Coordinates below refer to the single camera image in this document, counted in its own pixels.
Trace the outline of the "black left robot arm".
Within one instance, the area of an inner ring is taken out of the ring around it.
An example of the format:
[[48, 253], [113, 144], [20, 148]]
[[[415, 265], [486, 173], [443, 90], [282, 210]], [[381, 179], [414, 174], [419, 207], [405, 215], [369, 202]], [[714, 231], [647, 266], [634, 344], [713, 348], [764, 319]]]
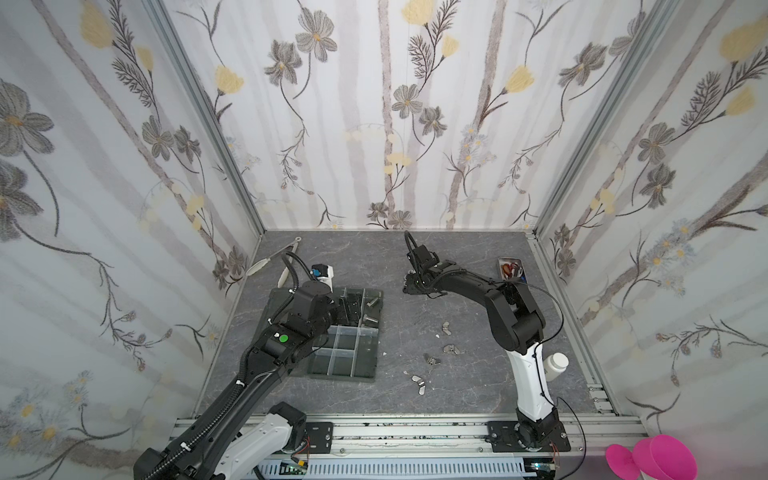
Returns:
[[541, 361], [545, 319], [525, 282], [494, 279], [442, 260], [405, 234], [411, 270], [403, 292], [439, 298], [448, 293], [478, 303], [486, 310], [496, 343], [507, 352], [517, 390], [516, 422], [511, 432], [493, 431], [493, 442], [514, 451], [567, 452], [570, 443], [549, 394]]

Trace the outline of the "aluminium rail base frame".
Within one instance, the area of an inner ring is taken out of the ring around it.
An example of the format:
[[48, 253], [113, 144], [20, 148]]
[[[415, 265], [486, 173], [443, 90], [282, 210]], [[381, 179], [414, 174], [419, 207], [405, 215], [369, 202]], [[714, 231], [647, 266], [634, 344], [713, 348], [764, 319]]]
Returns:
[[511, 445], [510, 414], [310, 415], [308, 450], [264, 458], [228, 453], [243, 479], [587, 479], [607, 477], [604, 453], [646, 436], [635, 417], [564, 413], [538, 451]]

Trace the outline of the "red handled scissors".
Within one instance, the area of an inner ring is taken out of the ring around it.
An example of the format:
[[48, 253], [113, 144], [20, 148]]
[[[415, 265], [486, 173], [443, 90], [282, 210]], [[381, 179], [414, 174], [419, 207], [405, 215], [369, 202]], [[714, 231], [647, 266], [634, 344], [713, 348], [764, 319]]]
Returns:
[[519, 278], [521, 276], [521, 267], [516, 262], [505, 262], [501, 265], [501, 271], [506, 279]]

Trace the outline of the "pink plastic bowl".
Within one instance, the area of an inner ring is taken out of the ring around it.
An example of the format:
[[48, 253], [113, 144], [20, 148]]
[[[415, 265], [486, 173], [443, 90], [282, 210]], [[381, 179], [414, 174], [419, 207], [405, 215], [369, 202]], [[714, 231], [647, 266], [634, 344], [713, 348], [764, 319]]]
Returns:
[[621, 480], [638, 480], [641, 476], [632, 452], [624, 446], [608, 446], [605, 450], [605, 460], [613, 474]]
[[690, 449], [669, 435], [639, 441], [632, 450], [637, 467], [654, 479], [695, 480], [698, 464]]

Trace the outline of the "white plastic bottle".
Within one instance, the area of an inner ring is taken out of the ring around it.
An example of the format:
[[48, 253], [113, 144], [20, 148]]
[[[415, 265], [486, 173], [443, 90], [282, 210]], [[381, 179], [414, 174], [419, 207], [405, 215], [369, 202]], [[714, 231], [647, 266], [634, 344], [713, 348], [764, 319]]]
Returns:
[[564, 373], [570, 365], [569, 358], [561, 352], [555, 352], [549, 355], [543, 363], [543, 370], [545, 379], [547, 382], [552, 382], [562, 373]]

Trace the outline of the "cream silicone kitchen tongs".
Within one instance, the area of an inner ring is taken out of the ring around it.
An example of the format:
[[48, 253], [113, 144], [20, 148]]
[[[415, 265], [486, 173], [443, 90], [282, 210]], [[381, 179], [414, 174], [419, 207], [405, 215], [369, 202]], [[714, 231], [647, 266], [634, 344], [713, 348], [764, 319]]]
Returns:
[[[293, 239], [293, 241], [290, 244], [285, 245], [279, 251], [273, 253], [272, 255], [269, 255], [267, 257], [257, 260], [254, 264], [252, 264], [246, 270], [245, 276], [251, 277], [255, 275], [256, 273], [264, 269], [271, 262], [277, 261], [277, 259], [285, 252], [290, 251], [290, 252], [296, 253], [301, 240], [302, 238], [300, 236], [297, 236]], [[288, 279], [291, 277], [290, 269], [293, 266], [293, 262], [294, 262], [294, 259], [292, 257], [288, 257], [288, 265], [283, 267], [282, 273], [277, 281], [278, 288], [284, 287]]]

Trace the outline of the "transparent grey organizer box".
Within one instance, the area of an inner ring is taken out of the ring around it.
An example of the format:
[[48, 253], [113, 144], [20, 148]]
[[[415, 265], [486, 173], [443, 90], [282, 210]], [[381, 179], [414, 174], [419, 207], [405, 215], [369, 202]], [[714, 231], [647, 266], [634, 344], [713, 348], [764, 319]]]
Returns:
[[[359, 295], [359, 326], [329, 326], [328, 331], [313, 343], [312, 354], [294, 370], [296, 376], [324, 380], [372, 382], [378, 364], [380, 327], [383, 325], [384, 292], [369, 288], [344, 287], [344, 295]], [[372, 308], [366, 304], [374, 298], [381, 300]], [[378, 328], [362, 325], [365, 315], [379, 320]]]

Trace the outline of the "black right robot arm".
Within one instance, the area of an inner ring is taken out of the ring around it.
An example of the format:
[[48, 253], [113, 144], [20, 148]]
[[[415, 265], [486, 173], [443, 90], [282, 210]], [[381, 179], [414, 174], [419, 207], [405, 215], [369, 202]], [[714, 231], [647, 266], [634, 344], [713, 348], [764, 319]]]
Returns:
[[165, 449], [149, 448], [133, 466], [136, 479], [243, 479], [263, 460], [308, 447], [306, 415], [281, 402], [254, 428], [242, 428], [261, 401], [314, 351], [337, 318], [339, 297], [311, 280], [294, 290], [283, 319], [243, 352], [238, 371], [209, 408]]

